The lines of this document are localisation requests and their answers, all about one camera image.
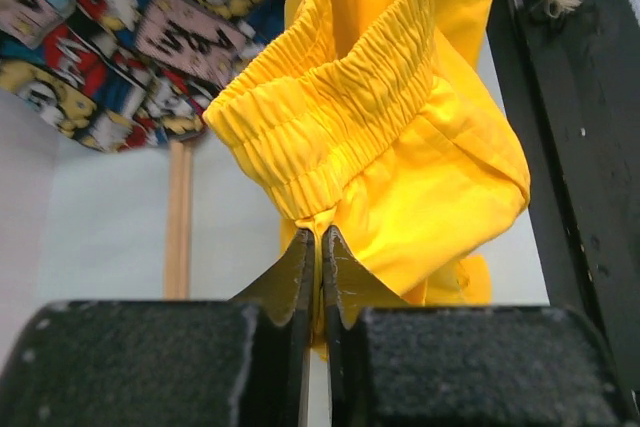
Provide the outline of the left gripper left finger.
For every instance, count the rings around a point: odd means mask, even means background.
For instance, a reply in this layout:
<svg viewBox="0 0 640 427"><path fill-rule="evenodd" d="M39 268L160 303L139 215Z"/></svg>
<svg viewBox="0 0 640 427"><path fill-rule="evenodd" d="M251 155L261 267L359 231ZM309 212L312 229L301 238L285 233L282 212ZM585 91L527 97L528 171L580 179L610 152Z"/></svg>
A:
<svg viewBox="0 0 640 427"><path fill-rule="evenodd" d="M240 426L307 424L311 340L311 232L234 297L251 306L250 361L238 401Z"/></svg>

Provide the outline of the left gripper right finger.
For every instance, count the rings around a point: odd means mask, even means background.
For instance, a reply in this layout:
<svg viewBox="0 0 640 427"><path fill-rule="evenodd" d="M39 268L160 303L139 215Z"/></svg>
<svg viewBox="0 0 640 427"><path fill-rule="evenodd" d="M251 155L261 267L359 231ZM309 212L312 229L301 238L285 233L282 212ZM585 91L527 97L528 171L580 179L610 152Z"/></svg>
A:
<svg viewBox="0 0 640 427"><path fill-rule="evenodd" d="M368 354L358 317L365 308L397 308L400 297L355 258L336 226L322 236L322 294L331 424L366 426Z"/></svg>

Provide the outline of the yellow shorts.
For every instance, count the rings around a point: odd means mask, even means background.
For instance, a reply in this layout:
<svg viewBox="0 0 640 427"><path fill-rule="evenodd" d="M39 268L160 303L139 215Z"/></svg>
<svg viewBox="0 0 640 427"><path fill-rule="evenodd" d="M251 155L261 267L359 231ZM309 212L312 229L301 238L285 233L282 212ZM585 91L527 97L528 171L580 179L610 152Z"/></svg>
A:
<svg viewBox="0 0 640 427"><path fill-rule="evenodd" d="M476 66L492 0L286 0L205 122L281 217L337 227L414 305L485 305L482 244L527 208L520 142Z"/></svg>

